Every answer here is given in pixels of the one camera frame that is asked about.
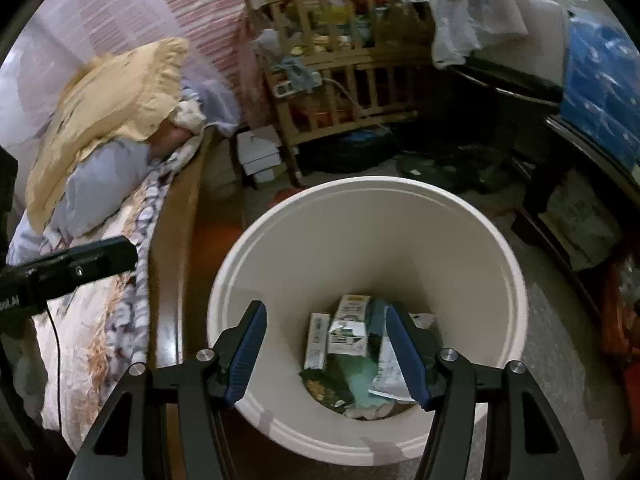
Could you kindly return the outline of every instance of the pillow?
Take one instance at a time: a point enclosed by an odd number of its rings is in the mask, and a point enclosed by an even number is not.
[[[34,231],[44,231],[68,176],[97,146],[114,137],[145,140],[174,110],[187,49],[187,40],[169,38],[106,56],[65,87],[27,179]]]

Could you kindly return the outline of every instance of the gray floor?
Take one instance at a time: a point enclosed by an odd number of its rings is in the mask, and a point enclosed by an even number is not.
[[[396,176],[395,163],[390,160],[363,174]],[[315,173],[306,178],[305,184],[312,186],[341,177]],[[288,187],[290,184],[284,175],[265,189],[248,189],[247,219],[258,218],[274,194]],[[596,327],[564,277],[542,250],[525,244],[511,231],[514,218],[511,208],[521,202],[523,195],[523,187],[514,183],[496,195],[470,192],[462,197],[497,225],[520,263],[529,294],[529,327],[523,361],[556,411],[585,479],[612,479],[626,462],[626,457],[618,452],[626,424],[623,390],[600,352]],[[484,430],[484,422],[476,426],[469,479],[480,478]],[[418,466],[418,460],[375,468],[335,466],[293,456],[277,449],[276,445],[263,448],[263,452],[254,455],[251,466],[251,470],[260,471],[262,478],[410,479]],[[248,469],[245,466],[239,469],[240,478],[248,478],[242,474]]]

